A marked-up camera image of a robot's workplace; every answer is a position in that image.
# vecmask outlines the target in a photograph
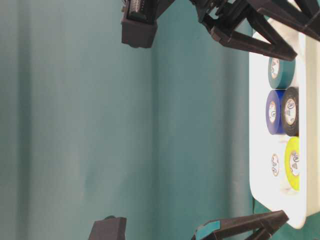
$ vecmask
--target black tape roll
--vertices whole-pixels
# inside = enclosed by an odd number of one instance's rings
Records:
[[[289,87],[282,98],[281,119],[284,132],[290,137],[299,136],[299,91]]]

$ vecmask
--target blue tape roll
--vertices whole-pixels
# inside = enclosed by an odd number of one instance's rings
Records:
[[[282,127],[281,106],[284,90],[272,90],[267,98],[265,105],[265,120],[270,134],[284,134]]]
[[[284,61],[270,57],[268,65],[269,84],[273,89],[287,89],[295,74],[296,60]]]

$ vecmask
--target tape roll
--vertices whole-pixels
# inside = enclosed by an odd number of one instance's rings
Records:
[[[274,188],[280,188],[282,190],[291,189],[289,184],[286,168],[285,168],[285,153],[286,153],[286,141],[274,141],[270,146],[270,175],[272,177]]]
[[[282,98],[281,119],[284,132],[290,137],[299,136],[299,91],[289,87]]]
[[[286,89],[290,86],[296,68],[296,60],[284,61],[270,57],[268,65],[269,84],[273,89]]]
[[[292,137],[285,149],[284,166],[286,177],[291,187],[300,190],[300,151],[299,138]]]
[[[284,90],[272,90],[266,101],[265,120],[269,133],[272,135],[285,133],[281,116],[281,104],[284,94]]]

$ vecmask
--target white tape roll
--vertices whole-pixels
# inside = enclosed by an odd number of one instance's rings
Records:
[[[271,155],[269,157],[270,169],[273,185],[275,188],[287,191],[291,189],[290,183],[286,175],[285,153],[287,141],[278,141],[278,139],[270,147]]]

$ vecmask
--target teal tape roll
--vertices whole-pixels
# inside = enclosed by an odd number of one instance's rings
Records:
[[[270,57],[268,65],[269,84],[273,89],[287,89],[295,74],[296,60],[284,61]]]

